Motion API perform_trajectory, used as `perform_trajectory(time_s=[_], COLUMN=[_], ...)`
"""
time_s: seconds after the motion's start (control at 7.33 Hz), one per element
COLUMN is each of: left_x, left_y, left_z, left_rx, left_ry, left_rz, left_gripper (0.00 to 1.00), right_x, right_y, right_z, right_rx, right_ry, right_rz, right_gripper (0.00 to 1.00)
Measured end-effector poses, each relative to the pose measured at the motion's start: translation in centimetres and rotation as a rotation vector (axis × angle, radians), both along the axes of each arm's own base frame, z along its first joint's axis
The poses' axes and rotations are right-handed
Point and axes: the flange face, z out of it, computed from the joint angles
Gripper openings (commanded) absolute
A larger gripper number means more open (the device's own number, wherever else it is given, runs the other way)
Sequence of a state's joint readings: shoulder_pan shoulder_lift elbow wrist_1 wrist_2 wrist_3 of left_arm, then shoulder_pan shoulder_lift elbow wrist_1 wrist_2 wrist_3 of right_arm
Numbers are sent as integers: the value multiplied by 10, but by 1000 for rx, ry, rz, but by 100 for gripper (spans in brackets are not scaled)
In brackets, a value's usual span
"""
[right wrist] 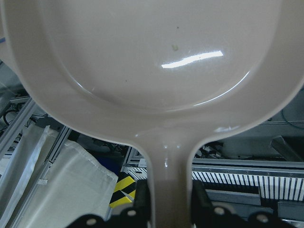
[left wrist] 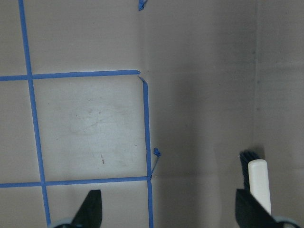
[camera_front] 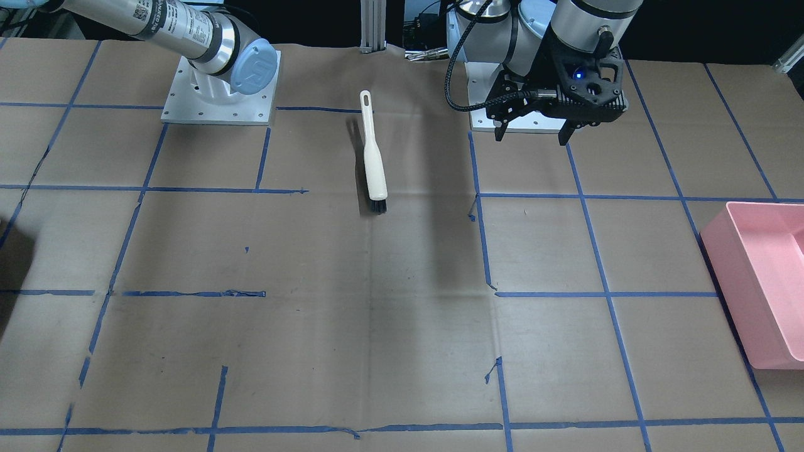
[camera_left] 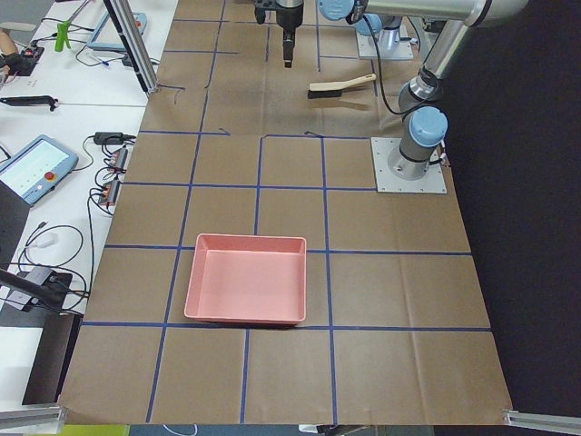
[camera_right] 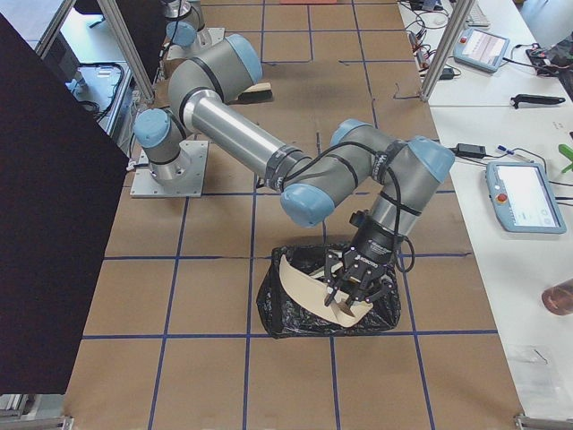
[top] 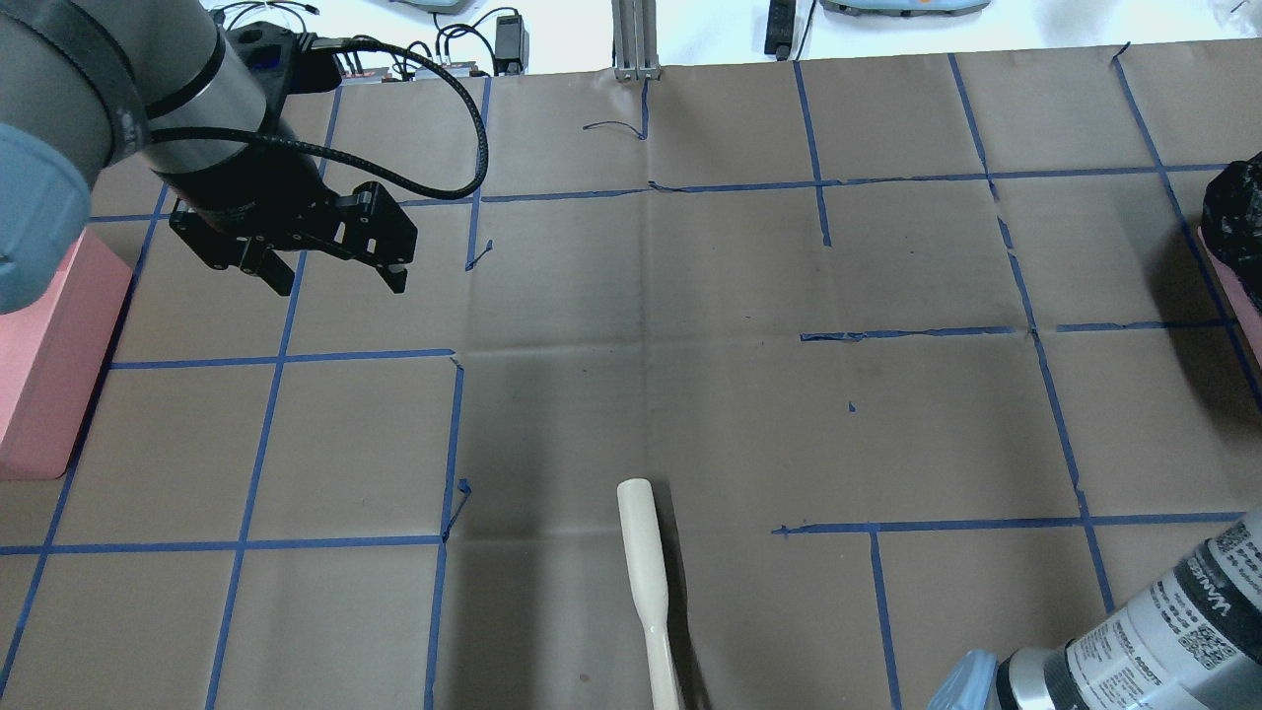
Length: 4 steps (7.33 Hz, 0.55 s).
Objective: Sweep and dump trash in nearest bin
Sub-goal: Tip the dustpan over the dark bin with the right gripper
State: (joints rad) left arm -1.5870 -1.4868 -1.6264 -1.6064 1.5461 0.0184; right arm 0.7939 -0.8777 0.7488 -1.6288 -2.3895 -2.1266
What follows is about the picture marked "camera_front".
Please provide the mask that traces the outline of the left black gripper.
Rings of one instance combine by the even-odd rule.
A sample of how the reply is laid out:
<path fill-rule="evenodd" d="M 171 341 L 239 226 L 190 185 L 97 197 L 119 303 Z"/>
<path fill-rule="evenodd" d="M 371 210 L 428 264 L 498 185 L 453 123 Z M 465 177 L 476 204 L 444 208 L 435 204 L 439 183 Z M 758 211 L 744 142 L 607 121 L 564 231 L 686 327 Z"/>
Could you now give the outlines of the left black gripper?
<path fill-rule="evenodd" d="M 502 141 L 511 121 L 531 111 L 566 120 L 558 132 L 560 146 L 567 145 L 574 132 L 585 125 L 617 120 L 629 108 L 622 86 L 623 69 L 611 29 L 592 34 L 590 52 L 568 46 L 553 29 L 547 29 L 528 74 L 528 86 L 524 77 L 509 69 L 494 72 L 486 101 L 502 101 L 486 106 L 486 117 L 495 123 L 495 141 Z M 555 97 L 534 98 L 534 92 L 545 90 L 554 92 Z"/>

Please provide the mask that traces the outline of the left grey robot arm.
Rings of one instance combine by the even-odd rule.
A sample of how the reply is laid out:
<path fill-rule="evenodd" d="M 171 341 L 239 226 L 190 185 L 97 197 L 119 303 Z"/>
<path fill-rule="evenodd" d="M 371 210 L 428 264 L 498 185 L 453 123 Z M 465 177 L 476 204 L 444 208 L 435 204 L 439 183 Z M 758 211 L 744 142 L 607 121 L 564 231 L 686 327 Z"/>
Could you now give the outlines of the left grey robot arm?
<path fill-rule="evenodd" d="M 446 15 L 446 103 L 480 112 L 495 141 L 520 118 L 561 122 L 560 145 L 586 126 L 612 123 L 629 109 L 619 43 L 640 1 L 457 1 Z M 458 63 L 491 65 L 480 95 L 452 95 Z"/>

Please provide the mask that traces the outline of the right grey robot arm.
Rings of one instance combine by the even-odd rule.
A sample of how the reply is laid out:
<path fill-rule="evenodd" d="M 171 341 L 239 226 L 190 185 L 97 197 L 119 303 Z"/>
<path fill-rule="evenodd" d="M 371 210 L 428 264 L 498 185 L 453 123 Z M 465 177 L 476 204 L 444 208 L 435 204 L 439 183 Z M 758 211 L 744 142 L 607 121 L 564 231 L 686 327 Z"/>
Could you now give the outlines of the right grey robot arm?
<path fill-rule="evenodd" d="M 280 54 L 224 9 L 182 1 L 2 1 L 4 8 L 66 11 L 185 57 L 199 72 L 229 83 L 234 92 L 258 94 L 274 80 Z"/>

